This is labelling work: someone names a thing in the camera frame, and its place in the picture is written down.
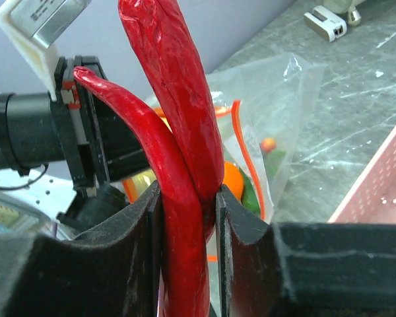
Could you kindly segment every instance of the grey marble countertop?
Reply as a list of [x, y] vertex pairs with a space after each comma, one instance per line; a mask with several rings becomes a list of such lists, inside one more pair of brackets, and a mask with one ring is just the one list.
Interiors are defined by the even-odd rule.
[[[220, 68], [285, 52], [327, 66], [274, 221], [327, 221], [396, 124], [396, 0], [361, 4], [361, 24], [333, 43], [304, 24], [318, 3], [298, 0]], [[215, 264], [210, 269], [218, 308]]]

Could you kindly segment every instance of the black cable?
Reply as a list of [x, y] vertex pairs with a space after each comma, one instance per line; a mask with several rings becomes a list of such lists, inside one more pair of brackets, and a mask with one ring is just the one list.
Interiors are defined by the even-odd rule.
[[40, 178], [42, 176], [44, 176], [46, 174], [46, 172], [48, 170], [48, 163], [43, 164], [43, 165], [44, 165], [44, 170], [41, 172], [41, 174], [37, 178], [35, 178], [33, 180], [29, 180], [25, 184], [19, 185], [19, 186], [11, 186], [11, 187], [1, 187], [0, 186], [0, 192], [10, 192], [13, 190], [21, 190], [21, 189], [26, 188], [29, 185], [32, 185], [33, 183], [37, 182], [38, 180], [40, 180]]

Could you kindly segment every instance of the green vegetable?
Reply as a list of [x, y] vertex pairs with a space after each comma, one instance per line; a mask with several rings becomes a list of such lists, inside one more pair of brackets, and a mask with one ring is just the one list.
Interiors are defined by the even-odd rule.
[[[279, 171], [280, 165], [286, 152], [282, 150], [273, 150], [264, 158], [264, 166], [267, 176], [269, 178], [274, 178]], [[240, 172], [244, 177], [244, 193], [242, 194], [242, 205], [251, 211], [254, 215], [260, 217], [261, 210], [259, 208], [257, 195], [255, 194], [251, 180], [245, 175], [244, 171], [241, 169]]]
[[286, 152], [275, 149], [264, 158], [265, 172], [269, 178], [276, 176], [285, 156]]
[[251, 180], [248, 178], [248, 176], [245, 175], [242, 169], [240, 170], [240, 172], [244, 177], [244, 193], [242, 194], [242, 205], [244, 205], [244, 207], [246, 207], [246, 209], [251, 211], [254, 215], [257, 215], [259, 217], [261, 211], [259, 210], [258, 199], [253, 190]]

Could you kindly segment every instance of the pink basket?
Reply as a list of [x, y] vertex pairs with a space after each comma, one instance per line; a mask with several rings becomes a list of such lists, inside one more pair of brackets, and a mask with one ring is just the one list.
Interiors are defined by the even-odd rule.
[[396, 126], [329, 222], [396, 223]]

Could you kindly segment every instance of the orange fruit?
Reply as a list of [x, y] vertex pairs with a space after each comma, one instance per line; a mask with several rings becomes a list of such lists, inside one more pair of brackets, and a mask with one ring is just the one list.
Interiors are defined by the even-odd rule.
[[161, 117], [161, 118], [165, 118], [165, 117], [166, 117], [166, 115], [164, 114], [162, 108], [153, 108], [153, 109], [154, 109], [154, 111], [156, 112], [156, 114], [157, 114], [159, 117]]
[[169, 130], [171, 131], [172, 128], [170, 127], [169, 123], [167, 122], [166, 118], [161, 118], [161, 120], [163, 120], [163, 122], [167, 125], [167, 127], [169, 128]]
[[222, 106], [214, 106], [214, 110], [216, 112], [216, 118], [224, 117], [232, 112], [232, 109]]
[[272, 137], [266, 137], [260, 144], [261, 150], [266, 154], [269, 154], [276, 146], [276, 140]]
[[223, 184], [229, 187], [238, 201], [242, 198], [244, 192], [244, 177], [239, 168], [230, 162], [224, 162], [224, 179]]

